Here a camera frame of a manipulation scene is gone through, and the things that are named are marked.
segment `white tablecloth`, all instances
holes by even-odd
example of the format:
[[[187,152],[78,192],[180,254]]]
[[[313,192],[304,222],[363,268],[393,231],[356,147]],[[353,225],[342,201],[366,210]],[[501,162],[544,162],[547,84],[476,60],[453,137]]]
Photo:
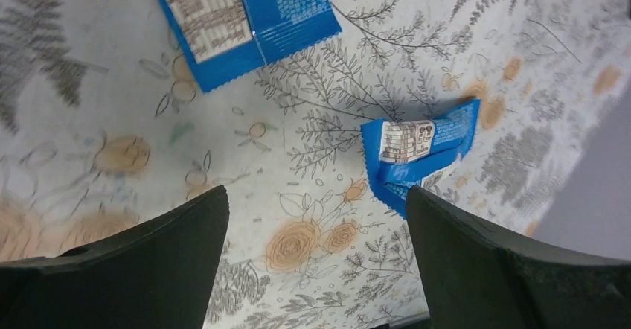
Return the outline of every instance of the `white tablecloth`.
[[[57,255],[224,184],[207,328],[421,313],[359,125],[481,98],[472,152],[431,190],[531,233],[631,69],[629,0],[331,1],[339,36],[203,95],[157,0],[0,0],[0,259]]]

